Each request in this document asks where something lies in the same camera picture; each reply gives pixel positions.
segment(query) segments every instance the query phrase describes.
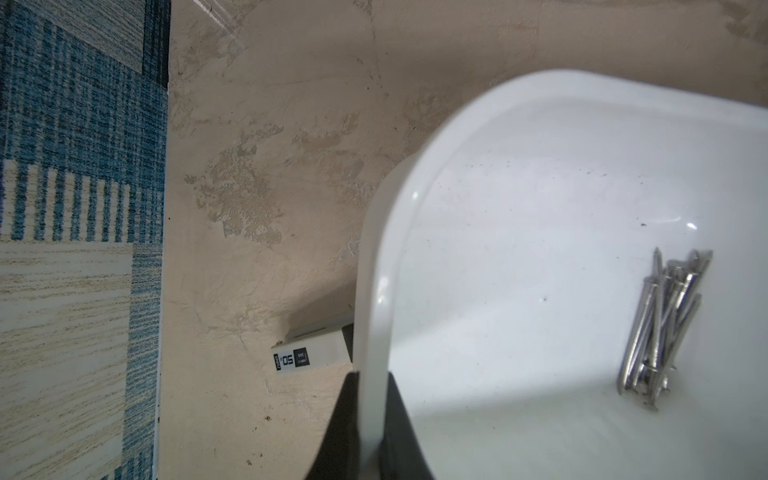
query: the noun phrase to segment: stained floor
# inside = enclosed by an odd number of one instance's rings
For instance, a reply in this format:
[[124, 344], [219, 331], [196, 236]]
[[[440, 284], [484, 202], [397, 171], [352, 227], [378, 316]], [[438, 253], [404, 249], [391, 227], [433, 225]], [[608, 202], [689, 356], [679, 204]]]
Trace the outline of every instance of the stained floor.
[[276, 377], [354, 304], [381, 179], [495, 84], [578, 68], [768, 104], [768, 2], [179, 0], [160, 478], [302, 478], [344, 374]]

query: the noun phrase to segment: rug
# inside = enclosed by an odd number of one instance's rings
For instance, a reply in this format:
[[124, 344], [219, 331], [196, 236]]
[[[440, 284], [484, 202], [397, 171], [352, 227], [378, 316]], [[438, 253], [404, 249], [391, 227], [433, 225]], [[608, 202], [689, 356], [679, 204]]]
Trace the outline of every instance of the rug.
[[170, 2], [0, 5], [0, 478], [154, 478]]

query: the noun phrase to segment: pile of nails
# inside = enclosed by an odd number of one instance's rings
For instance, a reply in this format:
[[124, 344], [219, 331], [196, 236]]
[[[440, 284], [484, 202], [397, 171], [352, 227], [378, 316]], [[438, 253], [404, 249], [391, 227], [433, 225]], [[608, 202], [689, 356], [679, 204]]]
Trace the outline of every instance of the pile of nails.
[[671, 260], [662, 267], [661, 251], [654, 250], [653, 273], [645, 279], [640, 304], [619, 373], [619, 395], [625, 390], [646, 396], [656, 409], [667, 374], [685, 332], [701, 304], [696, 288], [712, 260], [712, 252], [693, 250], [686, 261]]

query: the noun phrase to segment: blue striped rug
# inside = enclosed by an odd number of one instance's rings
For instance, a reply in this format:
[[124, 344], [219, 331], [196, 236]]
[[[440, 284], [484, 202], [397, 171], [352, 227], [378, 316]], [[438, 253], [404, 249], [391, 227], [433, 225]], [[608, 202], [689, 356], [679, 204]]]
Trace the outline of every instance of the blue striped rug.
[[170, 2], [0, 5], [0, 478], [153, 478]]

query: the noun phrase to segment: white plastic bucket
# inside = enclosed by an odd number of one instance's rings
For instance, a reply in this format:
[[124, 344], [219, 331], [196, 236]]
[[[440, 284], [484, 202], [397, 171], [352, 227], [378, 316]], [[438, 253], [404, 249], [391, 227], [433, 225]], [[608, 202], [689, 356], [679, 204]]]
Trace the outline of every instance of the white plastic bucket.
[[[575, 71], [500, 85], [366, 215], [362, 460], [386, 371], [436, 478], [768, 475], [768, 111]], [[616, 378], [651, 254], [714, 260], [660, 411]]]

